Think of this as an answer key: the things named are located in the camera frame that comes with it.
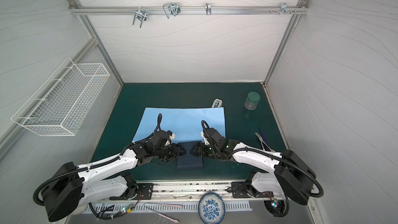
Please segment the dark navy gift box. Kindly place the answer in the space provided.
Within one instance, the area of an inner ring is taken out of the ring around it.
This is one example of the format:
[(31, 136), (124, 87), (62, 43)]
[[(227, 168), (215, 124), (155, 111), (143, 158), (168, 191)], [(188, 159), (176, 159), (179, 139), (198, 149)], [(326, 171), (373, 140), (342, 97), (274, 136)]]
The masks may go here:
[(200, 142), (184, 142), (179, 143), (179, 145), (187, 152), (185, 155), (177, 159), (177, 169), (181, 171), (191, 171), (191, 170), (202, 170), (203, 169), (203, 159), (202, 157), (196, 157), (192, 155), (191, 149), (195, 144)]

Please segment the light blue wrapping paper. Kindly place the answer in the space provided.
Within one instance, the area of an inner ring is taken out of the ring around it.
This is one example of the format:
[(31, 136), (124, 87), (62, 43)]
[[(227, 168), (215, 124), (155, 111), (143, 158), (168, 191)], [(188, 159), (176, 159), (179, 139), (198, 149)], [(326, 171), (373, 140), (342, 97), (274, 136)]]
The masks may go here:
[(203, 140), (201, 121), (206, 121), (223, 137), (226, 136), (224, 108), (145, 108), (138, 130), (132, 139), (137, 142), (149, 136), (157, 126), (158, 114), (162, 115), (161, 129), (173, 132), (174, 143)]

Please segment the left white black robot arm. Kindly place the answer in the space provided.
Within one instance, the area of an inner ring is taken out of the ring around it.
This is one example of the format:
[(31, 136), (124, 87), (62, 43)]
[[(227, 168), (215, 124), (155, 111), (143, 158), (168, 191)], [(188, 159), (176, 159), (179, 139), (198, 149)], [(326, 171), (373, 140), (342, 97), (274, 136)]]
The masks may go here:
[(35, 189), (34, 203), (44, 206), (48, 220), (56, 222), (98, 200), (139, 198), (142, 190), (138, 183), (122, 172), (153, 159), (167, 163), (186, 154), (180, 144), (173, 143), (174, 133), (161, 129), (161, 120), (159, 114), (157, 126), (149, 136), (125, 146), (116, 155), (79, 166), (73, 162), (62, 165), (52, 178)]

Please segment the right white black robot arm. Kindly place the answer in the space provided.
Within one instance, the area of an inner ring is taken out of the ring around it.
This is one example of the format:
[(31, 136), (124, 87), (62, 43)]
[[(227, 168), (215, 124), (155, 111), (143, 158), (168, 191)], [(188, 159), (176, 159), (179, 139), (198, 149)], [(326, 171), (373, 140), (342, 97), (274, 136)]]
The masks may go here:
[(201, 121), (204, 143), (193, 146), (190, 153), (196, 157), (248, 164), (274, 174), (279, 188), (294, 202), (306, 205), (310, 197), (321, 198), (324, 189), (316, 174), (292, 150), (271, 152), (257, 149), (237, 140), (226, 140), (206, 121)]

